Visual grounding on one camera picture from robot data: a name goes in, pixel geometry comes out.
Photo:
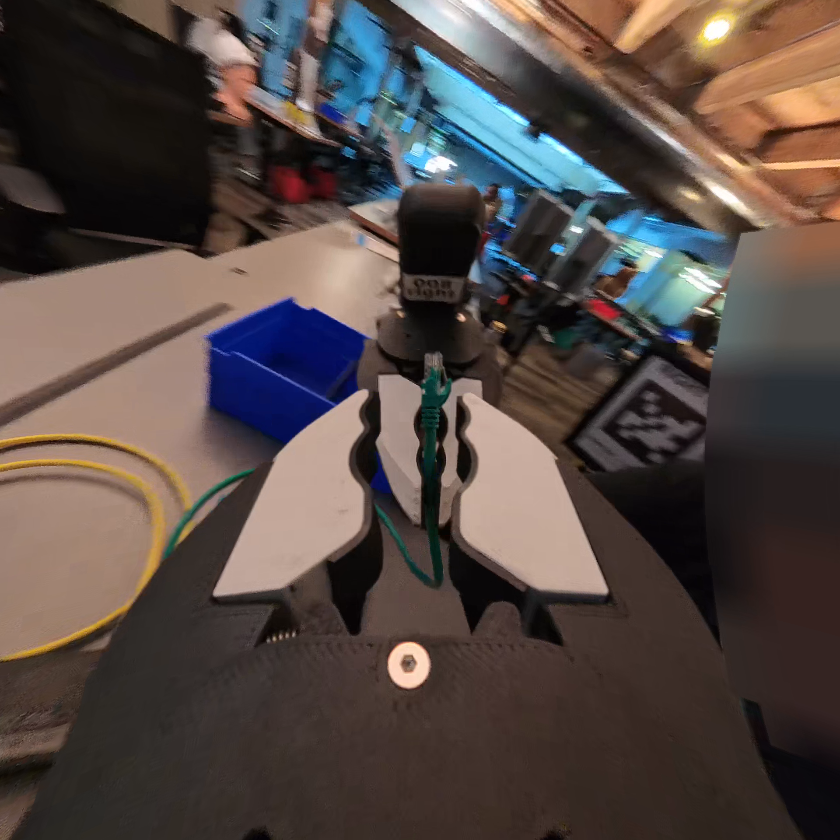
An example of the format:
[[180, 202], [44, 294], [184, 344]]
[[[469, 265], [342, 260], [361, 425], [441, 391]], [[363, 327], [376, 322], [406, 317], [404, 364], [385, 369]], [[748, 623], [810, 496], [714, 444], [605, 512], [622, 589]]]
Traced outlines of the black mesh office chair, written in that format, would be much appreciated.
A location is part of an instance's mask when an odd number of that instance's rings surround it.
[[2, 2], [23, 166], [70, 228], [199, 249], [212, 215], [203, 62], [102, 2]]

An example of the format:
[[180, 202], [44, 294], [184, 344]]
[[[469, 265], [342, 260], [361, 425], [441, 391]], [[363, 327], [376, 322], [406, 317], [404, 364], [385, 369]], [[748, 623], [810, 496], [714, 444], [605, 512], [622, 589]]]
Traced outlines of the black framed marker tag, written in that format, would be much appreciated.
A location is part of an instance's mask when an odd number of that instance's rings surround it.
[[583, 416], [565, 446], [586, 467], [614, 473], [705, 456], [710, 373], [648, 353]]

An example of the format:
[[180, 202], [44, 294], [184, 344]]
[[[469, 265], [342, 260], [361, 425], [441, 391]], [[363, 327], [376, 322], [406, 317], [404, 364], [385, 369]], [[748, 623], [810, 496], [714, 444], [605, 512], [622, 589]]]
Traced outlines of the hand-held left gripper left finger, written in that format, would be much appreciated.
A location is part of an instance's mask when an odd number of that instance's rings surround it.
[[375, 394], [360, 389], [274, 457], [213, 590], [268, 597], [356, 549], [371, 530]]

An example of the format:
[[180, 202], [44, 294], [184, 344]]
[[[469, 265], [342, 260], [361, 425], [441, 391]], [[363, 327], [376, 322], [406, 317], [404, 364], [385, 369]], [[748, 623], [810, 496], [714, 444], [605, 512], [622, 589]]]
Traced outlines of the blue plastic bin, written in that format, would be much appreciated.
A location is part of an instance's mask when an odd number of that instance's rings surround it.
[[[357, 382], [368, 338], [295, 299], [280, 300], [210, 333], [208, 402], [262, 434], [291, 444], [293, 475], [309, 484], [351, 479], [352, 497], [391, 491], [375, 453], [371, 391]], [[301, 443], [292, 443], [302, 434]]]

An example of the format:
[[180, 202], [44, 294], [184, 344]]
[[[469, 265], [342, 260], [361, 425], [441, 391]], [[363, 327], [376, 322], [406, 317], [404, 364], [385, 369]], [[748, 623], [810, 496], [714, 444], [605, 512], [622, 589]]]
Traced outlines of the grey panel on stand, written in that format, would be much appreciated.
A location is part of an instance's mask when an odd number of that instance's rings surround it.
[[501, 253], [535, 274], [542, 273], [551, 248], [559, 242], [573, 216], [573, 208], [554, 194], [533, 192]]
[[562, 295], [584, 295], [618, 247], [618, 237], [600, 220], [588, 216], [581, 233], [547, 276]]

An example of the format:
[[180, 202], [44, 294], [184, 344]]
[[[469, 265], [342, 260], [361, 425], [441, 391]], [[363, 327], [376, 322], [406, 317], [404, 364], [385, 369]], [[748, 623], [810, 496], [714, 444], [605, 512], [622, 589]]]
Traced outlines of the mannequin head with hard hat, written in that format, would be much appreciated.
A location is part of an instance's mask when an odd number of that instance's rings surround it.
[[250, 126], [248, 96], [257, 83], [257, 59], [230, 19], [198, 17], [187, 30], [186, 45], [203, 60], [212, 88], [210, 111], [222, 115], [223, 122]]

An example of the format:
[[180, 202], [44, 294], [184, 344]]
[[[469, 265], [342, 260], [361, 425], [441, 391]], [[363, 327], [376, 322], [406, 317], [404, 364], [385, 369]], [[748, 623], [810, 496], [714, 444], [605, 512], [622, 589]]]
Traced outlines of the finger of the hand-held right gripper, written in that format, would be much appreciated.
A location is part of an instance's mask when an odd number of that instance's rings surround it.
[[462, 378], [453, 381], [448, 399], [439, 411], [438, 430], [443, 435], [440, 451], [444, 459], [438, 504], [438, 525], [441, 527], [449, 523], [455, 494], [461, 487], [461, 478], [458, 475], [458, 399], [465, 394], [483, 398], [480, 380]]
[[423, 479], [417, 465], [421, 443], [415, 421], [421, 411], [422, 390], [398, 374], [381, 374], [380, 433], [376, 441], [381, 466], [391, 492], [412, 525], [423, 522]]

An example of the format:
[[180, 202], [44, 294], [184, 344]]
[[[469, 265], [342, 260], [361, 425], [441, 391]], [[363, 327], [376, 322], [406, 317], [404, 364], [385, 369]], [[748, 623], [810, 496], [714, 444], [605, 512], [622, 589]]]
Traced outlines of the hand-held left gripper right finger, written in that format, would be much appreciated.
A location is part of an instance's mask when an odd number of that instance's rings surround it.
[[456, 439], [450, 525], [460, 550], [520, 592], [609, 597], [551, 449], [471, 393], [457, 401]]

